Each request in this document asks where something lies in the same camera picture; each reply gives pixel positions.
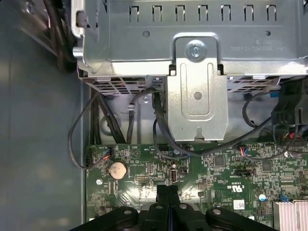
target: green circuit board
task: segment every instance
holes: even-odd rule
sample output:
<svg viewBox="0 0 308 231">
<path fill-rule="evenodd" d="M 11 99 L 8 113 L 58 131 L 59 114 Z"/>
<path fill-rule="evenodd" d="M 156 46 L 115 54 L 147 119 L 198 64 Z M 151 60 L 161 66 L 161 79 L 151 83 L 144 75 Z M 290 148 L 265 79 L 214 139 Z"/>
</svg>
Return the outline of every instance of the green circuit board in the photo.
<svg viewBox="0 0 308 231">
<path fill-rule="evenodd" d="M 200 150 L 215 144 L 192 145 Z M 265 157 L 278 153 L 273 143 L 246 143 L 248 155 Z M 161 145 L 167 155 L 173 149 Z M 307 146 L 297 146 L 308 151 Z M 206 212 L 213 206 L 225 207 L 268 226 L 273 224 L 272 202 L 285 198 L 307 199 L 308 155 L 281 156 L 272 161 L 250 162 L 240 151 L 230 148 L 207 157 L 170 160 L 159 156 L 152 145 L 89 146 L 87 160 L 96 162 L 111 150 L 111 157 L 86 172 L 87 220 L 120 206 L 141 206 L 155 202 L 158 184 L 176 184 L 184 203 Z M 120 162 L 126 175 L 115 180 L 110 166 Z"/>
</svg>

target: rectangular cutout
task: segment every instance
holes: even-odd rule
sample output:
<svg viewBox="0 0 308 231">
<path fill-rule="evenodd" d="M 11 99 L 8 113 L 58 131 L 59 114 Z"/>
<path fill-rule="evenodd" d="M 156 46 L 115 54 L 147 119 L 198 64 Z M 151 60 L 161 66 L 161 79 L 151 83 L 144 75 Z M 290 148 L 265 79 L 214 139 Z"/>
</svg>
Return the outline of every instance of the rectangular cutout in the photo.
<svg viewBox="0 0 308 231">
<path fill-rule="evenodd" d="M 231 5 L 221 5 L 221 20 L 231 21 Z"/>
<path fill-rule="evenodd" d="M 244 5 L 244 20 L 246 21 L 254 21 L 255 13 L 253 5 Z"/>
<path fill-rule="evenodd" d="M 277 8 L 276 5 L 267 5 L 266 13 L 268 21 L 277 21 Z"/>
<path fill-rule="evenodd" d="M 185 5 L 175 6 L 175 21 L 186 21 Z"/>
<path fill-rule="evenodd" d="M 198 6 L 198 20 L 208 21 L 208 5 L 199 5 Z"/>
<path fill-rule="evenodd" d="M 163 7 L 162 6 L 152 6 L 152 21 L 153 22 L 163 21 Z"/>
<path fill-rule="evenodd" d="M 129 7 L 129 22 L 139 22 L 140 11 L 139 6 Z"/>
</svg>

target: heatsink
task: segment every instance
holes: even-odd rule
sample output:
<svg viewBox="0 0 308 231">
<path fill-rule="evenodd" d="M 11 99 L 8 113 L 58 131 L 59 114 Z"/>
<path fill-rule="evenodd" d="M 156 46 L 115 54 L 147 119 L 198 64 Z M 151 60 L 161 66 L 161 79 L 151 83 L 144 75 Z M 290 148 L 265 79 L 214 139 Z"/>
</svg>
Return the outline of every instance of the heatsink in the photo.
<svg viewBox="0 0 308 231">
<path fill-rule="evenodd" d="M 274 202 L 274 228 L 280 231 L 308 230 L 308 201 Z"/>
</svg>

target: silver metal chassis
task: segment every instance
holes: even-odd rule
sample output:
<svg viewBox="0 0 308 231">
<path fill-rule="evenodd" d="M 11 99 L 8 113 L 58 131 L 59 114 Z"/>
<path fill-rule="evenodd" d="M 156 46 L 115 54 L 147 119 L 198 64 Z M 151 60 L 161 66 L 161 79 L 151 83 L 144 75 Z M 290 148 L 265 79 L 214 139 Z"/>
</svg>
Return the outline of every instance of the silver metal chassis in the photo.
<svg viewBox="0 0 308 231">
<path fill-rule="evenodd" d="M 76 26 L 78 12 L 85 12 L 86 27 Z M 222 140 L 226 92 L 307 74 L 307 15 L 302 0 L 72 0 L 72 30 L 83 38 L 74 55 L 88 72 L 84 80 L 104 94 L 159 82 L 176 141 Z M 183 52 L 196 38 L 207 51 L 201 62 Z"/>
</svg>

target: metal drive bracket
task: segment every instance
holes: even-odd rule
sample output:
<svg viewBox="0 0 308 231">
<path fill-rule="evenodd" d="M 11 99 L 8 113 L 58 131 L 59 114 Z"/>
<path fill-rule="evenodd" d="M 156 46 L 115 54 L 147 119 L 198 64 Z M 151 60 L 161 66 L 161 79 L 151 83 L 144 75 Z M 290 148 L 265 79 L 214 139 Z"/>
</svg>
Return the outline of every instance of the metal drive bracket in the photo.
<svg viewBox="0 0 308 231">
<path fill-rule="evenodd" d="M 218 75 L 216 39 L 178 38 L 175 62 L 176 74 L 167 77 L 167 120 L 175 141 L 222 140 L 227 80 Z"/>
</svg>

